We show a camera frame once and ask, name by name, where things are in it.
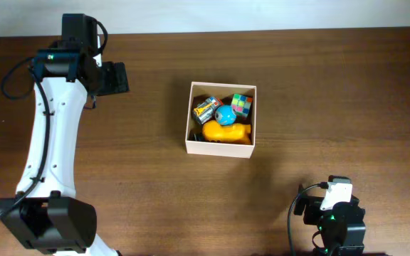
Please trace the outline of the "yellow toy animal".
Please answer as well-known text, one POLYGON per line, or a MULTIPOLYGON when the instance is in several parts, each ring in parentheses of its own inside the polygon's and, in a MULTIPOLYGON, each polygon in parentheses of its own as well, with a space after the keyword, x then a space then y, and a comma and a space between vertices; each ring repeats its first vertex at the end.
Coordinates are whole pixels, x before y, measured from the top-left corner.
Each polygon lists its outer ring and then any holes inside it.
POLYGON ((220 125, 216 120, 207 122, 202 127, 202 134, 207 141, 229 144, 251 144, 250 124, 220 125))

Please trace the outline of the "pink cardboard box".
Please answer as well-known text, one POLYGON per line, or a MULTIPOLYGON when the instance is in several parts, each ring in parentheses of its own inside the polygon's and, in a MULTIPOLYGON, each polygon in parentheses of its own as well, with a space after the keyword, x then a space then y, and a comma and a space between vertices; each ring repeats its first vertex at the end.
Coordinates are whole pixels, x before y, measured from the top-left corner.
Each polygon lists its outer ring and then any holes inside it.
POLYGON ((237 85, 212 82, 192 82, 189 92, 188 114, 186 119, 186 133, 184 142, 188 154, 202 154, 211 156, 228 156, 249 159, 256 145, 256 117, 257 117, 257 87, 255 85, 237 85), (192 139, 192 134, 201 132, 199 124, 193 120, 192 109, 198 105, 198 100, 206 96, 218 97, 227 102, 234 94, 245 95, 253 98, 248 119, 243 123, 251 125, 250 145, 229 144, 217 142, 197 142, 192 139))

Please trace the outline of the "blue toy ball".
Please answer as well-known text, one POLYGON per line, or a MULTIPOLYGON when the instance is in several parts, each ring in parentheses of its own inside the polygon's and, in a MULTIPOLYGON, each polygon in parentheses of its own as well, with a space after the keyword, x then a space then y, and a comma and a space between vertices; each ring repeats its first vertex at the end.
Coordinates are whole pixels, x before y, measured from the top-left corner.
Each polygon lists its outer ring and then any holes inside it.
POLYGON ((215 111, 215 120, 222 126, 231 125, 236 121, 236 113, 232 106, 222 105, 215 111))

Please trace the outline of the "multicolour puzzle cube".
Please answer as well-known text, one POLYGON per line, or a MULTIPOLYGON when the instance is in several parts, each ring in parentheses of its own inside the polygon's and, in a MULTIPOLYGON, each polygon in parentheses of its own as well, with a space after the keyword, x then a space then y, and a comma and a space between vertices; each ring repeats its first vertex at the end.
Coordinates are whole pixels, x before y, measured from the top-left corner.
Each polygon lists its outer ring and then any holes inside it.
POLYGON ((231 107, 237 116, 246 119, 251 111, 252 103, 252 97, 234 94, 231 100, 231 107))

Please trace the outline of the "round black tin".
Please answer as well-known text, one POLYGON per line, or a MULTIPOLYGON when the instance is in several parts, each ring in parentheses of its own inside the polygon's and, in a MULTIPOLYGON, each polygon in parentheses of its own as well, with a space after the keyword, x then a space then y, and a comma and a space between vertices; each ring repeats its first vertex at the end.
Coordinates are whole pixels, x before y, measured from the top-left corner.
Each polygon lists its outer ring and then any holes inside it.
POLYGON ((205 142, 206 139, 204 138, 204 135, 201 132, 193 132, 189 136, 189 140, 195 141, 195 142, 205 142))

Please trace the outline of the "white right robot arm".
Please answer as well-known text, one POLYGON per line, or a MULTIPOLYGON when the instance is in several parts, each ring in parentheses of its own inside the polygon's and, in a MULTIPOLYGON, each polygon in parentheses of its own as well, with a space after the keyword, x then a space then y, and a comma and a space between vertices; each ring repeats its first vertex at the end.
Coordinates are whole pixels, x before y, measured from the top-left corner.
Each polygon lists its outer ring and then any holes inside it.
POLYGON ((312 225, 317 231, 312 235, 320 236, 323 246, 314 243, 313 255, 362 255, 364 251, 365 209, 359 207, 359 199, 350 197, 348 202, 338 202, 329 210, 321 209, 325 201, 323 197, 309 196, 307 192, 313 188, 325 188, 325 184, 316 183, 298 188, 298 194, 291 203, 288 218, 301 215, 303 223, 312 225))

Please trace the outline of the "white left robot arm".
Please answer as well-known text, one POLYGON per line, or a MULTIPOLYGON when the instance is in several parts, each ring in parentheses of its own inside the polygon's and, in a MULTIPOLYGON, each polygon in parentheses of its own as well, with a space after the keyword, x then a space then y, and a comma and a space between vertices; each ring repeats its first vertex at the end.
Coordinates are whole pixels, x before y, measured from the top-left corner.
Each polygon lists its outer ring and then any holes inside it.
POLYGON ((65 49, 43 49, 29 61, 31 143, 15 196, 0 199, 0 221, 26 249, 44 255, 119 255, 97 234, 95 208, 76 198, 73 166, 87 99, 128 92, 125 65, 65 49))

